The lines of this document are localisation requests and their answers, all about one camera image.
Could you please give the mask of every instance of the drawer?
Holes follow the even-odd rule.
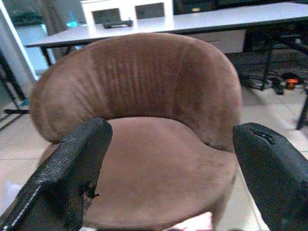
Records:
[[[245,34],[245,30],[232,30],[187,36],[208,42],[223,53],[237,53],[243,52]]]

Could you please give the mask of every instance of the brown velvet fabric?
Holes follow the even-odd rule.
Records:
[[[214,46],[180,35],[135,34],[59,60],[33,90],[30,111],[41,135],[55,143],[89,118],[156,116],[232,151],[240,95],[233,65]]]
[[[222,214],[237,170],[235,154],[203,144],[171,119],[109,123],[113,138],[86,226],[162,230],[205,211]]]

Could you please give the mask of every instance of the white table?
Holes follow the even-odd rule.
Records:
[[[104,29],[102,25],[80,26],[27,44],[26,47],[41,47],[47,62],[51,64],[47,48],[84,45],[100,39],[141,32],[195,34],[300,20],[308,20],[308,5],[284,2],[175,15],[173,19],[164,17],[142,19],[133,27]]]

